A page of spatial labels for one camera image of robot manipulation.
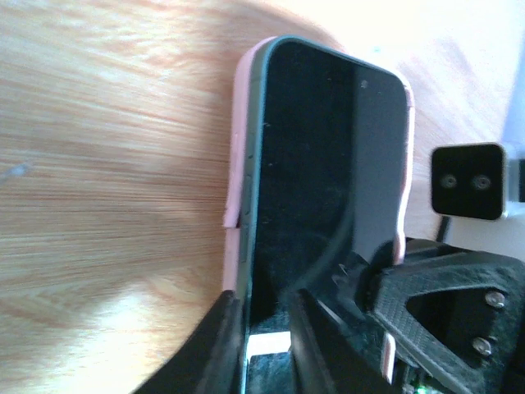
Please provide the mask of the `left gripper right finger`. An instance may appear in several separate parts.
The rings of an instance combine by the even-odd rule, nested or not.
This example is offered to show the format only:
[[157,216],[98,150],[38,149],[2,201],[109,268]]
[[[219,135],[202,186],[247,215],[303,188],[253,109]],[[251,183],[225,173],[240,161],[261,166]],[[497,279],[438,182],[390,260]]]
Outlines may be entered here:
[[345,340],[306,291],[288,298],[294,391],[312,394],[399,393]]

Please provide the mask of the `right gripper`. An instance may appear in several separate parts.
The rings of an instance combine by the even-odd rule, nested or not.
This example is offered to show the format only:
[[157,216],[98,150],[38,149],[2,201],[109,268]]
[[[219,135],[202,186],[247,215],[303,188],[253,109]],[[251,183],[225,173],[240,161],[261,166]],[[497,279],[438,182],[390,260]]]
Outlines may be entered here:
[[524,263],[411,240],[372,277],[372,317],[404,357],[453,393],[524,391]]

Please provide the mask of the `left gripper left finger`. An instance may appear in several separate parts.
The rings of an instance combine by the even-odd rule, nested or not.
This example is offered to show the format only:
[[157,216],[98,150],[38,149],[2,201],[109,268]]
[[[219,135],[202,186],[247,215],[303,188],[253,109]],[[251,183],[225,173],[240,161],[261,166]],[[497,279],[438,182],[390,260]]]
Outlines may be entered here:
[[242,339],[240,301],[223,291],[183,346],[135,391],[238,393]]

